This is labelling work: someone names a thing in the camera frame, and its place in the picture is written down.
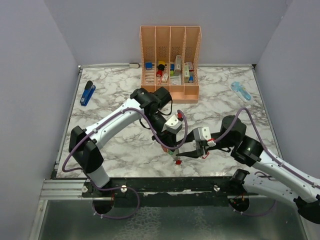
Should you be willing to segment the metal key organizer red handle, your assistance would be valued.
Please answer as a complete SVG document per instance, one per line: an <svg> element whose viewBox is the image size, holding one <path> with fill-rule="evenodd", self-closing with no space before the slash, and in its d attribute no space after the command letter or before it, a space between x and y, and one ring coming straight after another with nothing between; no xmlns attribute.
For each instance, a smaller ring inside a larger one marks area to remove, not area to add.
<svg viewBox="0 0 320 240"><path fill-rule="evenodd" d="M178 156L178 154L180 153L179 149L170 150L170 149L165 148L163 146L161 148L168 156L170 156L172 158L172 161L175 165L181 165L182 160L181 160L180 156Z"/></svg>

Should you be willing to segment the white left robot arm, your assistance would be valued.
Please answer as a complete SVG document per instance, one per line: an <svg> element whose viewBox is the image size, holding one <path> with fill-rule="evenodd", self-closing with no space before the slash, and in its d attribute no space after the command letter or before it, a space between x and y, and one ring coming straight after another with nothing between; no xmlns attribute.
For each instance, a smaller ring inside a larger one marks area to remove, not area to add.
<svg viewBox="0 0 320 240"><path fill-rule="evenodd" d="M72 129L69 153L94 183L93 191L97 196L106 197L111 190L108 183L110 177L104 170L104 158L100 150L128 125L145 119L158 143L171 151L178 148L176 135L182 129L183 123L176 115L165 119L161 113L161 109L172 101L170 92L164 87L155 92L137 88L107 117L87 128L76 126Z"/></svg>

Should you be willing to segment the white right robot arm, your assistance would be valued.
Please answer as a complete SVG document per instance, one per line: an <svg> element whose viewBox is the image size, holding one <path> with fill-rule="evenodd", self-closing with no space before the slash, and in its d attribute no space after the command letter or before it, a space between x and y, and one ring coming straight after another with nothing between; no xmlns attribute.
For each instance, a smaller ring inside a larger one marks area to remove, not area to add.
<svg viewBox="0 0 320 240"><path fill-rule="evenodd" d="M230 191L259 194L293 206L306 220L320 222L320 180L293 167L276 156L258 140L246 135L247 126L234 115L223 118L219 132L208 127L197 127L185 142L195 142L196 149L183 152L189 158L206 157L210 151L223 150L239 163L270 175L274 180L259 179L256 175L238 169L229 181Z"/></svg>

